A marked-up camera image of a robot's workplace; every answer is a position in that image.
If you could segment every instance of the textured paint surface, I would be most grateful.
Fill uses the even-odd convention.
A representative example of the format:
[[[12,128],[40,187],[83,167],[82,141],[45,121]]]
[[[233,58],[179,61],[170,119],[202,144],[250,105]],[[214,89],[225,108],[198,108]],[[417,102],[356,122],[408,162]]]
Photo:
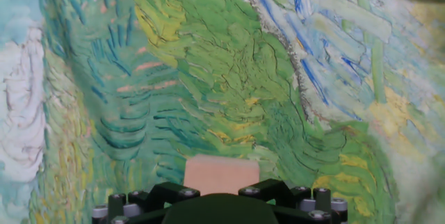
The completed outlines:
[[[89,223],[112,192],[181,183],[198,153],[327,186],[350,223],[444,214],[441,6],[0,2],[33,20],[1,34],[0,222]]]

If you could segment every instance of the beige rectangle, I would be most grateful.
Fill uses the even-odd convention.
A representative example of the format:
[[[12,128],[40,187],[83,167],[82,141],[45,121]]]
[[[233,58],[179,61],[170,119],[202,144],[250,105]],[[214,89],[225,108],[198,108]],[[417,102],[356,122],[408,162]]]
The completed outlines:
[[[184,186],[210,193],[238,194],[238,190],[259,182],[256,161],[198,154],[186,163]]]

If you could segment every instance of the bolt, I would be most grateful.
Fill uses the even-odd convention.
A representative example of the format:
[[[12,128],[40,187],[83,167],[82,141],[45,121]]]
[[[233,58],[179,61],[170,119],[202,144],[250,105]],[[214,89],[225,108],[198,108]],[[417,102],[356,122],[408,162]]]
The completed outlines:
[[[121,198],[121,197],[124,197],[125,195],[123,195],[123,194],[121,194],[121,193],[116,193],[116,194],[113,194],[113,198],[115,198],[115,199],[118,199],[118,198]]]
[[[95,209],[105,209],[106,205],[97,205]]]
[[[325,211],[321,211],[321,210],[312,210],[309,212],[309,216],[311,216],[312,218],[314,218],[316,220],[325,220],[325,219],[331,217],[330,214],[326,213]]]
[[[184,196],[193,196],[197,193],[197,191],[195,189],[182,189],[181,190],[181,194]]]
[[[126,216],[116,216],[112,221],[111,224],[126,224],[130,220]]]
[[[242,191],[244,193],[247,193],[247,194],[250,194],[250,195],[259,193],[259,189],[255,188],[253,186],[248,186],[248,187],[242,189]]]
[[[332,201],[333,202],[344,202],[345,199],[343,199],[343,198],[333,198]]]

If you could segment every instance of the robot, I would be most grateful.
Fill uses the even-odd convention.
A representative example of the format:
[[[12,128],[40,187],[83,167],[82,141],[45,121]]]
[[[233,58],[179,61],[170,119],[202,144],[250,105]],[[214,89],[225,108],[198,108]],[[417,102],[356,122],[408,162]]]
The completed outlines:
[[[164,182],[150,192],[113,194],[92,210],[92,224],[346,224],[348,203],[329,189],[289,188],[276,179],[231,193],[201,193]]]

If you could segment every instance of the white brushstroke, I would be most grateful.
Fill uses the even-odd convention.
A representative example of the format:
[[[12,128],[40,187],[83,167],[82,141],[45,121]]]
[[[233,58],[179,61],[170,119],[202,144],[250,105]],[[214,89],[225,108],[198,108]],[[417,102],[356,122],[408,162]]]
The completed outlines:
[[[358,5],[348,0],[312,0],[324,9],[331,10],[343,19],[347,19],[356,24],[361,29],[379,37],[383,42],[388,43],[391,35],[391,24],[373,13],[360,8]]]
[[[3,109],[7,109],[0,128],[4,181],[30,182],[42,163],[46,123],[41,37],[40,29],[29,29],[24,44],[14,47],[9,43],[7,51],[0,52],[0,60],[6,64],[1,68],[5,89],[0,99]]]

